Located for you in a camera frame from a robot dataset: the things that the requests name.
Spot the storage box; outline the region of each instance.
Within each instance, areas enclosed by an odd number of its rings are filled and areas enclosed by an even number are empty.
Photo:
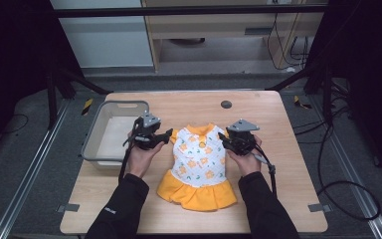
[[[119,169],[136,119],[149,111],[144,101],[106,101],[95,115],[82,149],[83,158],[100,169]]]

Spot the black jacket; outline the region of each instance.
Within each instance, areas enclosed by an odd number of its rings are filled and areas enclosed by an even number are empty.
[[[253,238],[299,238],[287,212],[260,172],[242,177],[239,186]],[[147,193],[148,185],[142,179],[127,174],[95,219],[86,239],[134,238]]]

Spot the person's right hand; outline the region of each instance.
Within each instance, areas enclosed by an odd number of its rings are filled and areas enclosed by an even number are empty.
[[[154,155],[162,149],[164,144],[164,142],[160,142],[155,148],[149,150],[141,149],[137,145],[134,146],[128,159],[129,173],[142,178],[150,166]]]
[[[262,145],[262,140],[254,135],[254,139],[256,140],[257,145]],[[262,170],[262,163],[251,154],[248,153],[245,156],[236,155],[231,150],[227,149],[229,156],[237,162],[238,167],[240,168],[242,176],[246,176],[255,171]]]

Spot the wooden table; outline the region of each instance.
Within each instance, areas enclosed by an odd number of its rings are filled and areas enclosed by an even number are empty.
[[[261,129],[253,131],[263,140],[262,148],[277,168],[278,197],[298,232],[323,232],[327,222],[322,211],[310,212],[308,205],[319,203],[292,128],[277,92],[150,92],[110,94],[107,100],[147,101],[150,111],[161,118],[157,133],[213,122],[221,128],[244,119]],[[223,109],[222,101],[232,107]],[[165,145],[153,158],[144,176],[150,191],[141,211],[138,233],[249,233],[246,206],[238,187],[240,172],[227,157],[226,175],[232,183],[238,202],[215,212],[195,212],[169,203],[156,194],[166,170],[173,165],[172,143]],[[270,176],[264,165],[262,173],[268,183]],[[117,185],[118,170],[101,170],[84,161],[70,204],[79,204],[77,212],[66,211],[61,231],[84,234],[107,203]]]

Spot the child's dress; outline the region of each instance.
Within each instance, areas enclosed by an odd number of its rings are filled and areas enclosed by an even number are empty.
[[[175,163],[164,175],[157,194],[183,208],[211,211],[237,201],[225,175],[225,148],[212,123],[193,127],[187,125],[172,133]]]

